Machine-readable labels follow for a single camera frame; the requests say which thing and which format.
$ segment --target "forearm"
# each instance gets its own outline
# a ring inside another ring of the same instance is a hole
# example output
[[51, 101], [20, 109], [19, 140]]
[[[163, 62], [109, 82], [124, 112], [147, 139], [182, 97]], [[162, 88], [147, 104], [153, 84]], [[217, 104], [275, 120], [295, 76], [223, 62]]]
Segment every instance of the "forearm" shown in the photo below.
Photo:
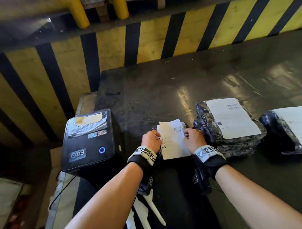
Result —
[[218, 184], [251, 228], [302, 228], [302, 215], [229, 165], [215, 176]]
[[129, 163], [104, 185], [65, 229], [123, 228], [143, 177], [136, 163]]

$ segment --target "plastic wrap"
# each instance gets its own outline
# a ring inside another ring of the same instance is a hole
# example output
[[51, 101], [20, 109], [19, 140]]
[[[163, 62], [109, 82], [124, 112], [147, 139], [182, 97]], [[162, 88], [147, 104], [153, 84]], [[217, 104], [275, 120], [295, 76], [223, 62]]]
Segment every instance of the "plastic wrap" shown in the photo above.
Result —
[[215, 121], [207, 101], [196, 103], [197, 118], [194, 120], [194, 127], [202, 130], [208, 144], [216, 147], [225, 157], [243, 156], [254, 153], [254, 149], [260, 143], [261, 139], [266, 135], [265, 127], [256, 120], [251, 113], [243, 106], [242, 102], [238, 100], [242, 108], [247, 112], [251, 120], [260, 129], [261, 134], [238, 137], [232, 139], [224, 139], [219, 125]]
[[274, 111], [270, 110], [259, 118], [259, 121], [267, 129], [267, 137], [264, 142], [278, 145], [282, 154], [302, 154], [302, 144], [291, 131], [290, 127]]
[[68, 137], [78, 137], [78, 136], [82, 136], [85, 134], [90, 134], [95, 131], [106, 129], [107, 128], [107, 112], [103, 111], [100, 113], [102, 113], [102, 120], [91, 123], [91, 124], [83, 125], [83, 126], [77, 126], [75, 124], [76, 117], [74, 117], [72, 120], [70, 120], [71, 122], [73, 122], [72, 125], [68, 126], [68, 130], [67, 130]]

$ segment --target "yellow stripe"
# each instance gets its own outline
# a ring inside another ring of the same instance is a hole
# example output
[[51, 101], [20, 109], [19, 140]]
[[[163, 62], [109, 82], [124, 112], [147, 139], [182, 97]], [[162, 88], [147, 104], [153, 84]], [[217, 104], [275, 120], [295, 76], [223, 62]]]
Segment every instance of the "yellow stripe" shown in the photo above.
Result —
[[173, 56], [196, 52], [215, 5], [187, 11]]
[[17, 139], [2, 123], [0, 123], [0, 142], [11, 148], [22, 146], [19, 139]]
[[293, 0], [270, 0], [247, 35], [245, 41], [267, 36], [290, 6], [292, 1]]
[[295, 14], [289, 19], [286, 25], [283, 27], [280, 33], [299, 29], [302, 27], [302, 6], [295, 12]]
[[6, 55], [51, 128], [62, 138], [67, 120], [36, 49], [27, 48]]
[[59, 65], [72, 107], [76, 110], [80, 96], [90, 93], [84, 52], [80, 37], [51, 44]]
[[238, 0], [230, 5], [209, 48], [231, 44], [257, 0]]
[[162, 55], [170, 16], [140, 23], [137, 63], [158, 60]]
[[33, 119], [29, 111], [16, 96], [6, 80], [0, 74], [0, 107], [8, 117], [34, 143], [47, 141], [47, 137]]
[[101, 71], [124, 66], [126, 27], [96, 33]]

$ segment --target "black label printer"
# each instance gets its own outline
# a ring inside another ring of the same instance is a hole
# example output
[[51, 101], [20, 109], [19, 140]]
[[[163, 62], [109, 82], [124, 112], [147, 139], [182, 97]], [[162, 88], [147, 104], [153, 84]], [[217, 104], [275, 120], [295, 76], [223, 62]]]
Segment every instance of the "black label printer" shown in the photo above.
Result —
[[110, 109], [77, 116], [65, 128], [61, 169], [100, 189], [126, 164], [120, 127]]

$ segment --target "blue power button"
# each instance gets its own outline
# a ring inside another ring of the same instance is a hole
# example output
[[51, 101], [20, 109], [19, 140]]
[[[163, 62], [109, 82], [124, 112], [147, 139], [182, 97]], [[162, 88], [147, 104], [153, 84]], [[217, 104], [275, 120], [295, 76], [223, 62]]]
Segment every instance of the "blue power button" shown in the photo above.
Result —
[[101, 147], [98, 151], [99, 151], [100, 153], [105, 153], [105, 148], [104, 148], [104, 147]]

